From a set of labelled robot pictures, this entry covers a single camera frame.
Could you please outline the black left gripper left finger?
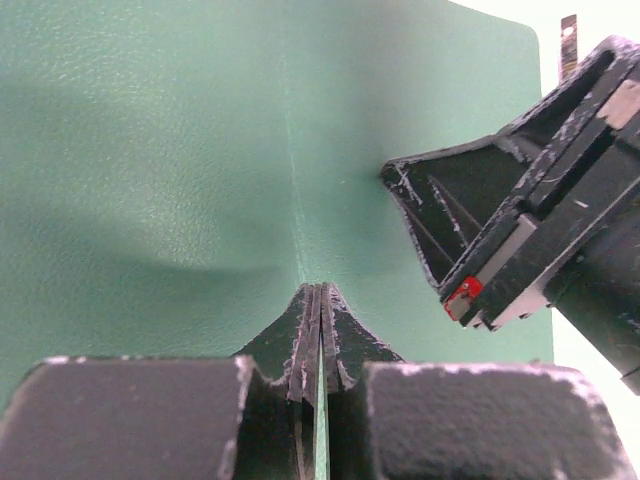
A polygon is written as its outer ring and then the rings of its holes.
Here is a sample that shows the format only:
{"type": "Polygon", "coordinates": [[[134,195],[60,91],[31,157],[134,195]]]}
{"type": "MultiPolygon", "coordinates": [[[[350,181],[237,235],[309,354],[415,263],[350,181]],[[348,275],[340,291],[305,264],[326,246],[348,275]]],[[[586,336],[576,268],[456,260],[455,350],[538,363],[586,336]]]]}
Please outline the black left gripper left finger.
{"type": "Polygon", "coordinates": [[[313,479],[320,286],[299,286],[286,310],[236,354],[256,364],[238,437],[236,479],[313,479]]]}

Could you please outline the green placemat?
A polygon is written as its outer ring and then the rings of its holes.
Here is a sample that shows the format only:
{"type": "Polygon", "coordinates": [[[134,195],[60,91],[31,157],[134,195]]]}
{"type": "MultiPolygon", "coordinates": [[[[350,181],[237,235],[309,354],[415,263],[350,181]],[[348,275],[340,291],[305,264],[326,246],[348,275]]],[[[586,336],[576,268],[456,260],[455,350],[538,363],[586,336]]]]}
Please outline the green placemat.
{"type": "Polygon", "coordinates": [[[449,318],[383,185],[540,96],[524,25],[449,1],[1,5],[1,475],[236,479],[252,357],[322,285],[428,363],[552,356],[449,318]]]}

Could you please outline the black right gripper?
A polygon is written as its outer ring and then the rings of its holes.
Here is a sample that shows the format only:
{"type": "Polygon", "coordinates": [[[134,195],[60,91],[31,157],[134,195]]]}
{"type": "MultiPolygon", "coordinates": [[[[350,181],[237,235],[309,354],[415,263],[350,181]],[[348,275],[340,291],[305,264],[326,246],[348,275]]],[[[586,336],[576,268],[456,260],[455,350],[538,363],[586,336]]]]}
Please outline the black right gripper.
{"type": "Polygon", "coordinates": [[[450,318],[495,331],[548,306],[639,388],[639,46],[603,40],[515,128],[390,160],[398,205],[450,318]]]}

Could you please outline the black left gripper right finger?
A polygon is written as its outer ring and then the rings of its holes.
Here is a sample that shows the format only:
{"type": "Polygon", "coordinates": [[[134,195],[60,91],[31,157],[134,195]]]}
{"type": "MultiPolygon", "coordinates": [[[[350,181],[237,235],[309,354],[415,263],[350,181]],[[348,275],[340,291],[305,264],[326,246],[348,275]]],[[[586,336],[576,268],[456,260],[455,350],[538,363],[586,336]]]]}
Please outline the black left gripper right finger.
{"type": "Polygon", "coordinates": [[[331,479],[368,479],[367,362],[403,358],[355,317],[337,285],[321,294],[322,342],[327,394],[328,462],[331,479]]]}

